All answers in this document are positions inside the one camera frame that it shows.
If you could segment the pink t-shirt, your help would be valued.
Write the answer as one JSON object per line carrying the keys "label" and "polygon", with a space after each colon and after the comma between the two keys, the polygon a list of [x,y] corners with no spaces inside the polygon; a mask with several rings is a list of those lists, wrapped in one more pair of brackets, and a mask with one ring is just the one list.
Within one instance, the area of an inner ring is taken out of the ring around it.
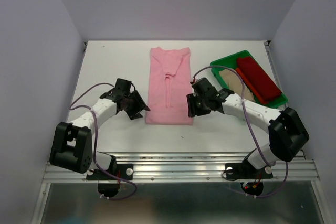
{"label": "pink t-shirt", "polygon": [[190,49],[150,50],[150,75],[146,123],[153,125],[192,125],[186,96],[190,85]]}

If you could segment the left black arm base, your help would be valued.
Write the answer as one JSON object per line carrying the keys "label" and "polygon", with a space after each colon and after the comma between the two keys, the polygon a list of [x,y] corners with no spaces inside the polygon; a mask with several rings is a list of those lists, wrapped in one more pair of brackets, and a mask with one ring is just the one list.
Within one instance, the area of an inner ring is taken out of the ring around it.
{"label": "left black arm base", "polygon": [[134,165],[114,163],[107,170],[87,171],[86,180],[97,182],[97,192],[102,199],[117,201],[132,197],[138,190],[133,182]]}

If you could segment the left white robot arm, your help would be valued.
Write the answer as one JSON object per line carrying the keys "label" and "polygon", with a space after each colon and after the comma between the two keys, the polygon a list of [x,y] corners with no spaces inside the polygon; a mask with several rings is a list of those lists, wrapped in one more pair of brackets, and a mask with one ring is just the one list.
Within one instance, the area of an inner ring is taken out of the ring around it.
{"label": "left white robot arm", "polygon": [[103,93],[92,107],[71,104],[70,111],[79,108],[88,111],[71,122],[60,122],[56,126],[49,157],[52,165],[81,174],[96,168],[94,152],[99,127],[121,111],[130,120],[141,118],[142,111],[150,111],[131,81],[118,78],[109,86],[112,89]]}

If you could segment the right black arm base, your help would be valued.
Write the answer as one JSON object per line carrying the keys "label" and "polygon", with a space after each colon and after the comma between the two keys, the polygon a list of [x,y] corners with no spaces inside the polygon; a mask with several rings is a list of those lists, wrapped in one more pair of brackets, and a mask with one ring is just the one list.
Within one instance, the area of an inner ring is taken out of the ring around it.
{"label": "right black arm base", "polygon": [[240,186],[242,191],[252,197],[259,197],[264,190],[263,179],[272,179],[273,173],[269,166],[264,165],[261,169],[255,169],[252,164],[248,162],[248,157],[252,154],[250,152],[241,162],[226,163],[225,169],[222,172],[222,177],[234,182],[241,180]]}

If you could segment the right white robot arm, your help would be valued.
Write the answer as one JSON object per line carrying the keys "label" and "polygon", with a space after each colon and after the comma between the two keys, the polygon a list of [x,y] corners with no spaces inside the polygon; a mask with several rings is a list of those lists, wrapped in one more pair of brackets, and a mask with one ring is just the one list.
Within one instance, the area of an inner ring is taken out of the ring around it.
{"label": "right white robot arm", "polygon": [[207,115],[212,111],[244,119],[247,126],[262,129],[269,136],[269,143],[256,145],[245,158],[241,170],[253,177],[267,165],[276,161],[290,162],[309,141],[309,134],[296,110],[272,109],[242,98],[232,90],[217,90],[206,78],[191,85],[193,93],[187,95],[188,116]]}

